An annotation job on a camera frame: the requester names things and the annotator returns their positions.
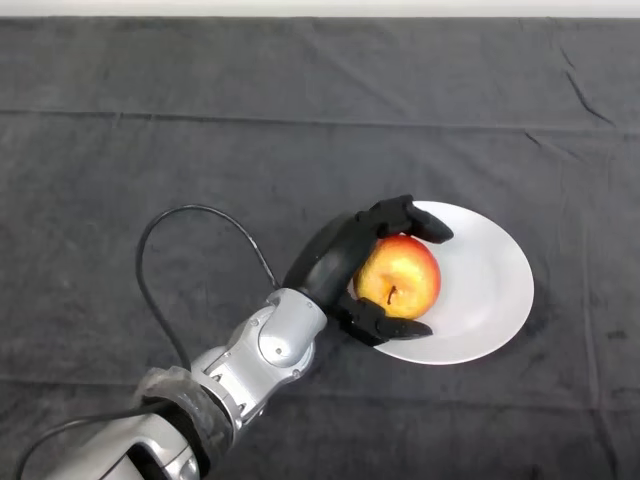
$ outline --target robot forearm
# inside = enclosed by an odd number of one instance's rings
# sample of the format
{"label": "robot forearm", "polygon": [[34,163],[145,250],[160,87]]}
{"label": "robot forearm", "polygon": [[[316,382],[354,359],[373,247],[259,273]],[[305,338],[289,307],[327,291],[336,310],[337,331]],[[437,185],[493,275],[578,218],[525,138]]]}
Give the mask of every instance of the robot forearm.
{"label": "robot forearm", "polygon": [[167,411],[111,422],[48,480],[198,480],[259,416],[275,391],[310,367],[327,318],[301,293],[280,289],[229,344],[200,356],[191,372],[154,370],[143,402]]}

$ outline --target apple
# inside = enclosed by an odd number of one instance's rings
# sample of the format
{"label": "apple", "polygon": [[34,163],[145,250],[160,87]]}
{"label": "apple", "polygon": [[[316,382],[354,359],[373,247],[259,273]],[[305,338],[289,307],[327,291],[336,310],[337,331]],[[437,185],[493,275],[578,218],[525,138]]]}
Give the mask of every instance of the apple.
{"label": "apple", "polygon": [[353,285],[358,298],[380,305],[388,316],[414,320],[438,298],[440,269],[424,244],[396,235],[378,242]]}

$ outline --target robotic arm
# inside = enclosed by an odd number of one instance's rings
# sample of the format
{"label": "robotic arm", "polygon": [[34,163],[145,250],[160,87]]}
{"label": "robotic arm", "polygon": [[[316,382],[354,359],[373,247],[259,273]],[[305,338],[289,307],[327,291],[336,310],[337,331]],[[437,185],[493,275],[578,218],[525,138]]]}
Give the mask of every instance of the robotic arm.
{"label": "robotic arm", "polygon": [[313,360],[328,318],[366,345],[431,335],[422,323],[387,317],[353,299],[349,282],[380,238],[405,233],[432,243],[453,237],[405,195],[343,215],[321,229],[283,287],[236,329],[226,346],[201,355],[191,371],[155,369],[136,393],[156,413],[115,420],[76,450],[49,480],[200,480],[259,417],[268,399],[299,379]]}

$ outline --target black cable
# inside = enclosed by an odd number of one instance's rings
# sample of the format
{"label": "black cable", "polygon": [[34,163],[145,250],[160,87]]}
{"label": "black cable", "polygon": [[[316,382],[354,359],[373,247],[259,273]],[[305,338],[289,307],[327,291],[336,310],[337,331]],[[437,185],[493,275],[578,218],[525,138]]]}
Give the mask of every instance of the black cable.
{"label": "black cable", "polygon": [[151,309],[151,313],[153,313],[153,316],[160,324],[160,327],[162,328],[162,330],[164,330],[164,333],[167,335],[167,337],[169,337],[169,340],[171,341],[171,344],[175,348],[176,353],[178,354],[178,357],[180,357],[180,363],[182,364],[183,368],[187,370],[191,370],[191,361],[189,360],[187,351],[185,350],[184,346],[178,339],[178,336],[173,331],[173,328],[171,328],[171,325],[169,325],[169,322],[167,321],[167,319],[162,314],[162,311],[160,310],[160,307],[158,307],[158,304],[156,303],[156,301],[153,299],[151,292],[149,292],[149,288],[147,287],[147,282],[144,278],[144,271],[142,268],[142,258],[144,256],[144,249],[147,245],[147,239],[149,238],[149,235],[151,234],[153,229],[156,227],[156,225],[158,225],[165,218],[178,212],[184,212],[186,210],[198,210],[201,212],[212,213],[214,215],[222,217],[225,220],[228,220],[229,222],[231,222],[238,230],[242,232],[242,234],[251,244],[253,251],[258,256],[258,260],[260,261],[262,268],[267,273],[267,276],[269,277],[269,280],[271,281],[271,285],[273,286],[273,288],[277,290],[278,288],[280,288],[280,286],[278,285],[278,281],[276,280],[276,277],[273,275],[273,272],[271,271],[271,267],[269,267],[269,264],[267,263],[267,260],[264,258],[264,255],[262,254],[262,251],[260,250],[260,247],[258,247],[258,244],[256,243],[256,241],[249,234],[249,232],[247,232],[247,230],[240,224],[240,222],[238,222],[231,215],[224,213],[223,211],[218,210],[216,208],[207,207],[206,205],[182,205],[181,207],[175,207],[175,208],[166,210],[161,214],[157,215],[153,220],[151,220],[147,224],[147,226],[144,228],[144,231],[140,236],[140,240],[138,241],[138,247],[136,248],[136,278],[138,279],[138,286],[140,287],[142,296],[146,300],[147,305],[149,306],[149,309]]}
{"label": "black cable", "polygon": [[[267,273],[267,276],[269,277],[269,280],[273,288],[277,290],[280,288],[280,285],[278,284],[278,281],[276,280],[276,277],[273,274],[271,267],[269,267],[269,264],[267,263],[267,260],[264,258],[264,255],[262,254],[262,251],[260,250],[260,247],[258,247],[258,244],[256,243],[256,241],[249,234],[249,232],[247,232],[247,230],[240,224],[240,222],[238,222],[231,215],[228,215],[227,213],[224,213],[223,211],[215,209],[213,207],[207,207],[206,205],[182,205],[181,207],[176,207],[176,208],[166,210],[161,214],[157,215],[155,218],[153,218],[143,230],[142,235],[140,236],[140,240],[138,241],[138,246],[136,247],[136,279],[138,280],[138,286],[140,287],[142,296],[147,302],[147,305],[149,305],[149,308],[151,309],[151,313],[153,313],[154,318],[157,320],[158,324],[160,325],[164,333],[167,335],[167,337],[169,337],[169,340],[171,341],[171,344],[175,348],[176,353],[178,354],[178,357],[180,357],[180,363],[186,370],[191,370],[191,361],[189,360],[189,356],[187,355],[187,352],[184,346],[182,345],[182,342],[180,342],[180,339],[175,334],[175,332],[169,325],[169,322],[162,314],[162,311],[158,307],[158,304],[156,303],[156,301],[153,299],[153,296],[151,295],[151,292],[147,287],[147,282],[144,278],[144,271],[142,268],[142,259],[144,256],[144,249],[147,245],[147,239],[149,238],[149,235],[151,234],[153,229],[162,220],[169,217],[170,215],[173,215],[174,213],[178,213],[178,212],[183,212],[185,210],[198,210],[202,212],[213,213],[214,215],[218,215],[219,217],[222,217],[225,220],[228,220],[229,222],[231,222],[238,230],[242,232],[242,234],[251,244],[253,251],[258,256],[258,260],[260,260],[260,264],[262,265],[262,268]],[[64,423],[53,426],[49,430],[44,432],[33,443],[31,443],[31,445],[29,445],[29,447],[27,447],[20,454],[20,457],[16,462],[14,480],[22,479],[22,474],[24,472],[24,468],[27,464],[27,461],[29,460],[29,457],[31,456],[31,454],[36,450],[36,448],[38,448],[42,443],[44,443],[45,441],[47,441],[48,439],[50,439],[51,437],[59,433],[62,433],[66,430],[83,427],[85,425],[89,425],[92,423],[108,422],[111,420],[118,420],[121,418],[129,418],[129,417],[135,417],[138,415],[146,415],[148,413],[156,413],[159,410],[165,407],[168,407],[170,405],[171,405],[171,402],[162,401],[162,402],[154,403],[152,405],[145,405],[139,408],[125,410],[122,412],[106,413],[102,415],[91,415],[86,417],[76,417],[71,420],[67,420]]]}
{"label": "black cable", "polygon": [[122,418],[137,417],[138,415],[146,415],[148,413],[157,413],[158,411],[169,407],[170,405],[171,402],[165,400],[162,402],[153,403],[151,405],[144,405],[142,407],[124,410],[122,412],[76,417],[71,420],[67,420],[66,422],[59,423],[58,425],[49,428],[46,432],[40,435],[40,437],[33,441],[27,448],[24,449],[24,451],[20,454],[18,461],[16,462],[16,469],[13,474],[13,478],[15,480],[22,480],[24,467],[27,465],[27,461],[29,460],[31,454],[35,451],[36,448],[49,440],[51,437],[58,435],[59,433],[78,427],[84,427],[85,425],[90,425],[92,423],[110,422],[111,420],[120,420]]}

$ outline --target apple stem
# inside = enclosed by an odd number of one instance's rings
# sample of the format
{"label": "apple stem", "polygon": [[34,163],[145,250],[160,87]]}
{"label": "apple stem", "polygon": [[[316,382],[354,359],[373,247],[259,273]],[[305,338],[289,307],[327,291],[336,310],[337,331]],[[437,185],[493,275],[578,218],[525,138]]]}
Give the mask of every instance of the apple stem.
{"label": "apple stem", "polygon": [[397,290],[398,289],[396,288],[395,285],[393,287],[391,287],[391,291],[389,292],[389,296],[387,297],[387,305],[391,305],[391,295],[396,293]]}

